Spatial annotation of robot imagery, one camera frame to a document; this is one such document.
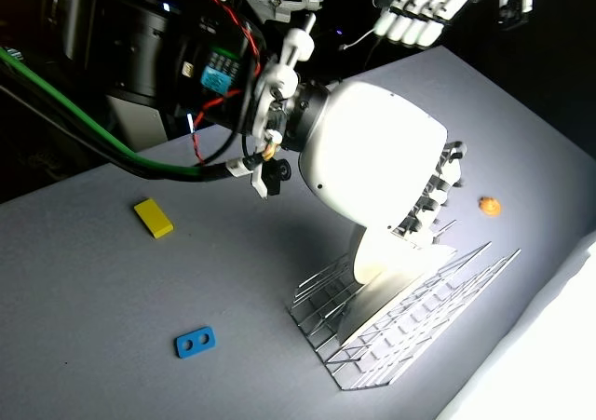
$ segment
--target green cable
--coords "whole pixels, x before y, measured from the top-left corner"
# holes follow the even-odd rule
[[[85,113],[81,108],[76,106],[70,99],[64,96],[61,92],[57,89],[52,87],[46,80],[42,77],[34,73],[31,69],[29,69],[25,64],[17,59],[13,58],[10,54],[8,54],[3,48],[0,47],[0,60],[2,60],[7,65],[11,66],[15,70],[17,70],[21,75],[25,78],[30,80],[31,82],[35,83],[38,87],[43,89],[49,96],[55,99],[57,102],[61,103],[65,106],[73,115],[75,115],[81,122],[87,125],[90,129],[92,129],[95,133],[97,133],[101,138],[109,142],[114,148],[116,148],[122,155],[128,157],[131,161],[134,161],[142,166],[145,166],[149,169],[153,169],[155,171],[165,171],[170,173],[180,173],[187,176],[200,176],[201,170],[200,167],[184,167],[184,166],[175,166],[172,164],[164,164],[162,162],[152,161],[151,159],[146,159],[142,156],[137,155],[132,150],[130,150],[124,143],[119,141],[117,138],[112,136],[108,131],[102,128],[100,124],[98,124],[91,116]]]

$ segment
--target table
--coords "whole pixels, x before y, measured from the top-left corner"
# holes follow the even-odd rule
[[[247,178],[147,182],[105,166],[0,206],[2,418],[434,418],[594,226],[596,163],[443,48],[358,79],[467,143],[443,241],[492,240],[487,264],[522,249],[395,385],[340,392],[286,311],[352,229],[311,195],[295,154],[294,177],[266,202]],[[223,136],[205,130],[201,144]],[[187,139],[147,155],[193,158]],[[499,218],[478,210],[484,195],[500,199]],[[159,240],[132,210],[147,197],[175,224]],[[216,348],[178,359],[174,339],[205,325]]]

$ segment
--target blue block with holes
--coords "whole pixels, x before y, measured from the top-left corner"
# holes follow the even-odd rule
[[[193,357],[214,347],[215,332],[211,327],[203,327],[176,338],[176,351],[178,357],[182,359]]]

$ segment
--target blue label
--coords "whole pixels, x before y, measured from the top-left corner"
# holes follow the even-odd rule
[[[219,94],[225,94],[232,85],[232,77],[207,66],[201,76],[201,85]]]

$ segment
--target red wire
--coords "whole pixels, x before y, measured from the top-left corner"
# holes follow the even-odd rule
[[[261,72],[261,63],[259,60],[259,49],[257,48],[257,45],[254,42],[254,38],[252,37],[251,31],[249,31],[246,27],[244,27],[240,23],[238,17],[236,16],[234,11],[230,7],[226,6],[220,0],[213,0],[213,2],[216,3],[218,6],[222,7],[227,12],[227,14],[230,16],[230,18],[234,22],[234,24],[240,28],[240,30],[242,31],[244,36],[246,36],[247,40],[249,40],[249,44],[251,45],[252,55],[254,56],[254,59],[257,61],[257,65],[254,68],[254,75],[257,76]]]
[[[200,154],[200,152],[198,151],[198,144],[199,144],[199,136],[198,133],[196,132],[196,130],[198,129],[198,126],[201,123],[201,120],[203,120],[203,117],[205,116],[205,112],[207,110],[209,110],[210,108],[212,108],[213,106],[219,105],[221,104],[223,101],[225,101],[225,99],[232,97],[232,96],[236,96],[237,94],[239,94],[241,91],[239,89],[232,89],[231,91],[229,91],[227,94],[225,94],[224,97],[218,97],[217,99],[213,99],[212,101],[208,101],[207,103],[205,103],[203,105],[203,107],[201,108],[201,111],[198,112],[198,115],[196,115],[195,118],[195,123],[193,124],[193,127],[195,129],[195,131],[193,131],[193,147],[195,148],[195,155],[196,155],[196,159],[198,159],[199,164],[203,164],[203,156]]]

